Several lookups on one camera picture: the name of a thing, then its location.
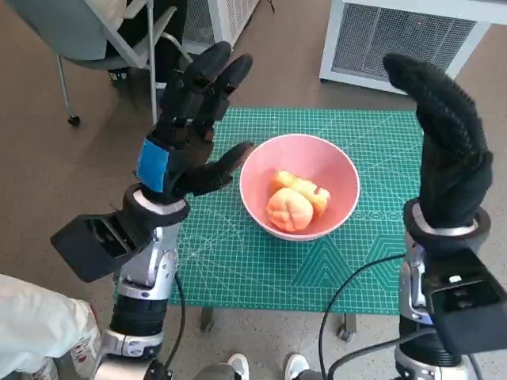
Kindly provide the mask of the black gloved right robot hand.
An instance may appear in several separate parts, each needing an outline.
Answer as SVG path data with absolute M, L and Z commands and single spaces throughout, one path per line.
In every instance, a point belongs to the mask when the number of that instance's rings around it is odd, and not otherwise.
M 420 191 L 405 204 L 406 232 L 420 245 L 482 240 L 491 227 L 481 204 L 494 155 L 475 101 L 431 63 L 389 53 L 383 66 L 389 82 L 415 101 L 423 131 Z

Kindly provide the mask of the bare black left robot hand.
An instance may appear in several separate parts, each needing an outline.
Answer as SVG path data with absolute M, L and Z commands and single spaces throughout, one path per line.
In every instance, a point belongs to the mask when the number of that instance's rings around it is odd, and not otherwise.
M 151 202 L 170 204 L 189 193 L 217 191 L 231 183 L 253 151 L 252 142 L 240 142 L 219 160 L 210 159 L 215 123 L 225 116 L 229 96 L 253 64 L 249 54 L 230 61 L 231 52 L 228 42 L 218 42 L 171 74 L 158 121 L 143 141 L 135 169 L 140 190 Z

